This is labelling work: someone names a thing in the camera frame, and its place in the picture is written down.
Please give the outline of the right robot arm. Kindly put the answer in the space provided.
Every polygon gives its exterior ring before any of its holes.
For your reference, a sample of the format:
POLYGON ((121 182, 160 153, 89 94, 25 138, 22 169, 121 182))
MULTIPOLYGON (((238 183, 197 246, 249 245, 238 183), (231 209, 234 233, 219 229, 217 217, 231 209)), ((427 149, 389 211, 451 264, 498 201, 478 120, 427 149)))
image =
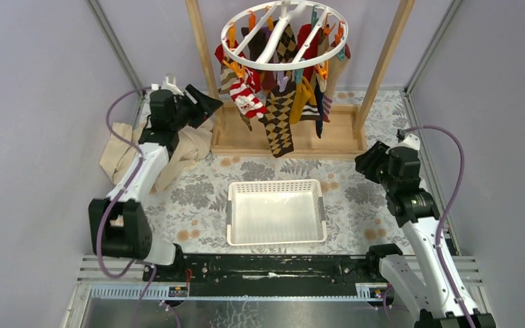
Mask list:
POLYGON ((395 146, 377 141, 355 159, 355 169, 386 192, 388 210, 407 237, 421 274, 416 275, 395 244, 372 246, 364 264, 368 278, 386 280, 415 327, 495 327, 467 291, 442 236, 432 195, 420 187, 420 141, 408 135, 395 146))

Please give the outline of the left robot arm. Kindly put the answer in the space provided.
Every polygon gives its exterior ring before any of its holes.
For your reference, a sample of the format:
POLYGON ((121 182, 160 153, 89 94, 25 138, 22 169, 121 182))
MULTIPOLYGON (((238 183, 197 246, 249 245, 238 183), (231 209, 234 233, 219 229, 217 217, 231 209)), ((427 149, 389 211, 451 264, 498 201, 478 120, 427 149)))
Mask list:
POLYGON ((185 271, 185 263, 176 257, 180 247, 154 240, 143 203, 161 171, 182 149, 183 129, 203 126, 223 102, 191 84, 183 90, 154 85, 146 91, 150 113, 138 141, 129 143, 135 151, 131 166, 104 198, 88 206, 92 246, 99 260, 109 256, 159 265, 160 274, 175 281, 185 271))

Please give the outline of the navy sock beige red cuff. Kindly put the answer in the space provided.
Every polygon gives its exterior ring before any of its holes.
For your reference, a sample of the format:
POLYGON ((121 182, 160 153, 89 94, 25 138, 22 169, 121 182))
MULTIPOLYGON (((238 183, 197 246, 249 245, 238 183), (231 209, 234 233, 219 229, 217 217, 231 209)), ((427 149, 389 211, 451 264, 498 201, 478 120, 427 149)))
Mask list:
POLYGON ((320 85, 317 83, 314 89, 314 97, 317 103, 317 112, 319 114, 319 118, 315 121, 315 131, 319 139, 322 137, 323 133, 323 95, 324 93, 321 91, 320 85))

